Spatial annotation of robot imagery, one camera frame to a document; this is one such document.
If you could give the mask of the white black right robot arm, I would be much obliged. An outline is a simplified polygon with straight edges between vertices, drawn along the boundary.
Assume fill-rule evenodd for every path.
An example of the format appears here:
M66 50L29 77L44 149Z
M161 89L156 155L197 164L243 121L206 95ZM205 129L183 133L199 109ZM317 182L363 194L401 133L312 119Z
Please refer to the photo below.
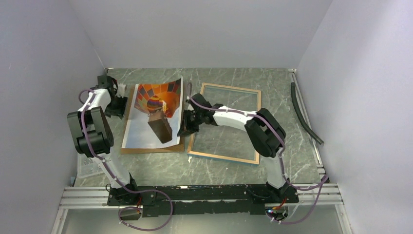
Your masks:
M222 104L211 105L201 94L195 94L187 102L177 136L186 137L199 131L201 124L227 126L245 131L267 171L268 197L280 202L287 195L289 179L280 160L285 149L285 130L265 108L258 111L241 111Z

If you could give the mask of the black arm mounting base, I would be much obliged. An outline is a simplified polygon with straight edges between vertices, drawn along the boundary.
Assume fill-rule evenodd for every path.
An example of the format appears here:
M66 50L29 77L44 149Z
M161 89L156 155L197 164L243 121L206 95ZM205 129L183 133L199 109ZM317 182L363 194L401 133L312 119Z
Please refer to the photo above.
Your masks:
M160 215L197 215L249 213L263 215L271 206L297 203L297 190L285 185L281 189L268 184L138 186L139 193L109 189L108 206L136 206L143 217Z

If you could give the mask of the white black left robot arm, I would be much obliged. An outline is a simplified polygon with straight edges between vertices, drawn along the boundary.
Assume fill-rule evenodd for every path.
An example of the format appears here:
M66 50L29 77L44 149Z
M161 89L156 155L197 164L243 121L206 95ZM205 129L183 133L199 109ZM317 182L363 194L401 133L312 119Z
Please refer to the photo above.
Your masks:
M97 85L85 89L88 94L82 106L67 115L76 151L91 158L110 180L113 195L128 205L139 200L139 190L131 174L117 155L111 154L114 136L107 121L109 117L123 118L127 97L125 86L108 75L97 77Z

